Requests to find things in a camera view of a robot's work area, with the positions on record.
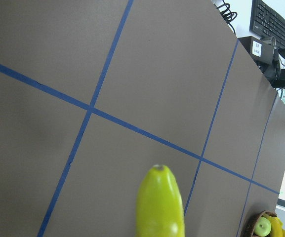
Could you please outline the light yellow banana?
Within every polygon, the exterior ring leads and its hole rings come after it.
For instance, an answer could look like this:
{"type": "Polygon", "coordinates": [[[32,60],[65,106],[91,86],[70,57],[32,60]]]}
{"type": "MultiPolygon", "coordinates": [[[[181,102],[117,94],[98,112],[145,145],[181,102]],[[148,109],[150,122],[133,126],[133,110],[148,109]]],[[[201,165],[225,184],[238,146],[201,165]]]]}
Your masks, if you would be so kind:
{"type": "Polygon", "coordinates": [[[182,198],[166,165],[154,165],[140,184],[136,199],[137,237],[184,237],[182,198]]]}

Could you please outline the deep yellow banana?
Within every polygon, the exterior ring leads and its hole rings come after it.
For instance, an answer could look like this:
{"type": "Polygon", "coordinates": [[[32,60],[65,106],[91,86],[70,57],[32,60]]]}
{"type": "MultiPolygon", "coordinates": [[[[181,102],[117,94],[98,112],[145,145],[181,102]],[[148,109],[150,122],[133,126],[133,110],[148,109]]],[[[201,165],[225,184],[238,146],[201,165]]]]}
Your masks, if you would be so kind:
{"type": "Polygon", "coordinates": [[[262,215],[265,217],[267,220],[269,220],[271,224],[271,231],[269,233],[270,237],[283,237],[283,229],[282,226],[280,225],[280,222],[277,220],[276,217],[272,217],[266,213],[262,215]]]}

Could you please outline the brown wicker basket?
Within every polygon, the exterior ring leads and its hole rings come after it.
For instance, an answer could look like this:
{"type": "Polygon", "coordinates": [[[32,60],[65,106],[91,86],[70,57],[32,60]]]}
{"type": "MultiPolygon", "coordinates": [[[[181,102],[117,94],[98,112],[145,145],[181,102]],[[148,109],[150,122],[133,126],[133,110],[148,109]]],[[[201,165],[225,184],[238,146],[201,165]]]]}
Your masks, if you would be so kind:
{"type": "Polygon", "coordinates": [[[264,210],[260,213],[252,215],[248,221],[246,222],[246,225],[243,227],[241,232],[241,237],[257,237],[257,235],[254,233],[254,229],[256,227],[256,222],[262,217],[264,214],[267,214],[271,217],[277,217],[277,214],[275,212],[271,212],[268,210],[264,210]]]}

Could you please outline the black labelled box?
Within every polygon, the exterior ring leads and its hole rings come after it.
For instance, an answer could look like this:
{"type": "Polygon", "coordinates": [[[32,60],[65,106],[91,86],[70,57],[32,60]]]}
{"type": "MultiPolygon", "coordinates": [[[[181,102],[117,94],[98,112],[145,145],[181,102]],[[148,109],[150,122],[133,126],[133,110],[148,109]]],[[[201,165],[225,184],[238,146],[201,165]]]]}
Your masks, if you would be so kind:
{"type": "Polygon", "coordinates": [[[270,44],[253,36],[241,37],[239,41],[255,62],[265,65],[272,64],[274,48],[270,44]]]}

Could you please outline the black keyboard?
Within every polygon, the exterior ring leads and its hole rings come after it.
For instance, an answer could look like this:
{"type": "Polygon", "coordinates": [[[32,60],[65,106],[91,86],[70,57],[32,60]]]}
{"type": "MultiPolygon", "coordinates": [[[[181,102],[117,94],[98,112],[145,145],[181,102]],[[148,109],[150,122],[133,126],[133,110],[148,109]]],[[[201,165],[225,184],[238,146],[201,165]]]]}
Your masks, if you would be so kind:
{"type": "Polygon", "coordinates": [[[285,48],[285,19],[262,0],[253,0],[249,29],[262,39],[274,37],[276,47],[285,48]]]}

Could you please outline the green apple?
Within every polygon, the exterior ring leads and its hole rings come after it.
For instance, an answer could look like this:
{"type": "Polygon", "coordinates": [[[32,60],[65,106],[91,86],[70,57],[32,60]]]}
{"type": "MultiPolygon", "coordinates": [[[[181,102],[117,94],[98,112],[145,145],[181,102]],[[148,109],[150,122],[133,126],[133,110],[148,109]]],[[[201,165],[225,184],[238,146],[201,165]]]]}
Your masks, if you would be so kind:
{"type": "Polygon", "coordinates": [[[254,234],[260,237],[266,237],[272,229],[272,225],[270,223],[270,221],[261,216],[258,221],[255,223],[255,227],[254,227],[254,234]]]}

